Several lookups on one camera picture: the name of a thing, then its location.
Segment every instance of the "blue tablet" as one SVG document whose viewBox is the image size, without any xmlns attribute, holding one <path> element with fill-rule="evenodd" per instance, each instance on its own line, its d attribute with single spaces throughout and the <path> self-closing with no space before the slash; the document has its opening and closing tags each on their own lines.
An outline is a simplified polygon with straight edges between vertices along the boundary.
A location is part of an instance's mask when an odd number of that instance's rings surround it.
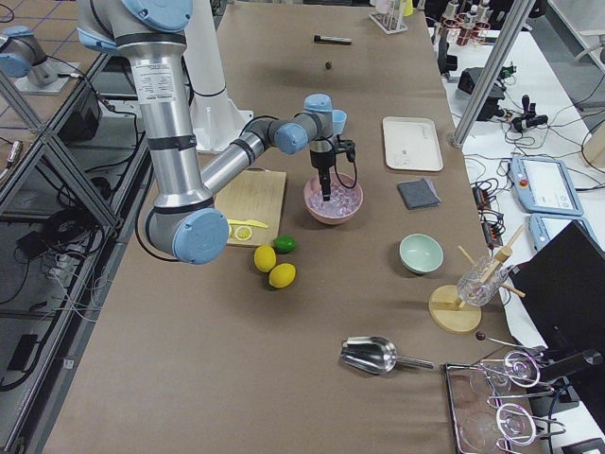
<svg viewBox="0 0 605 454">
<path fill-rule="evenodd" d="M 515 156 L 510 161 L 510 178 L 529 213 L 584 214 L 567 167 L 560 160 Z"/>
<path fill-rule="evenodd" d="M 545 215 L 533 213 L 529 217 L 529 232 L 536 250 L 541 250 L 548 241 L 557 236 L 572 220 L 576 220 L 595 241 L 596 236 L 588 220 L 580 216 Z"/>
</svg>

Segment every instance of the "black monitor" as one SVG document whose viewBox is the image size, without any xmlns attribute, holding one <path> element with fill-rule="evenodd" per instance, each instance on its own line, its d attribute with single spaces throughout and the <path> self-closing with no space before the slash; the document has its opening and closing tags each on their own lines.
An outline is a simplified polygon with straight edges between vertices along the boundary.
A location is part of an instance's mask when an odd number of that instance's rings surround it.
<svg viewBox="0 0 605 454">
<path fill-rule="evenodd" d="M 524 307 L 549 351 L 560 358 L 595 349 L 605 355 L 605 253 L 573 221 L 529 262 L 513 271 Z M 605 365 L 569 381 L 605 431 Z"/>
</svg>

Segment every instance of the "white tray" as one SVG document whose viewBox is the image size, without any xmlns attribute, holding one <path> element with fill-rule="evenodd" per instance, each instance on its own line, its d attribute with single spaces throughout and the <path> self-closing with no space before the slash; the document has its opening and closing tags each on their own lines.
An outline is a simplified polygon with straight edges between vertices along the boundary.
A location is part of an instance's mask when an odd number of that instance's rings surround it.
<svg viewBox="0 0 605 454">
<path fill-rule="evenodd" d="M 387 166 L 395 170 L 443 168 L 435 123 L 428 118 L 387 116 L 382 120 Z"/>
</svg>

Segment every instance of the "wooden cutting board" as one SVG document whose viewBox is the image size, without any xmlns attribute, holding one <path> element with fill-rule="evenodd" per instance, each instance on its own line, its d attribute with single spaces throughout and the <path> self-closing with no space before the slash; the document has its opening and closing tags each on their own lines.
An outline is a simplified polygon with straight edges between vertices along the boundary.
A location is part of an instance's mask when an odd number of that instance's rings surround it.
<svg viewBox="0 0 605 454">
<path fill-rule="evenodd" d="M 235 239 L 227 244 L 256 247 L 271 244 L 279 234 L 282 204 L 284 203 L 285 172 L 245 170 L 216 194 L 215 207 L 227 219 L 254 219 L 265 222 L 267 229 L 251 227 L 248 241 Z M 234 232 L 238 226 L 233 225 Z"/>
</svg>

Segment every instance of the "lemon slice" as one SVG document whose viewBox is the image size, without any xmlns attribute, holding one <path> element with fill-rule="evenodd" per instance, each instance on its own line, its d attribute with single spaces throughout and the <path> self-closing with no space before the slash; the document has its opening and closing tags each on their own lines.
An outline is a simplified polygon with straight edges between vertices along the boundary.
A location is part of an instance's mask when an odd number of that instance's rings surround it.
<svg viewBox="0 0 605 454">
<path fill-rule="evenodd" d="M 247 225 L 240 225 L 233 232 L 233 236 L 240 241 L 248 241 L 252 238 L 252 229 Z"/>
</svg>

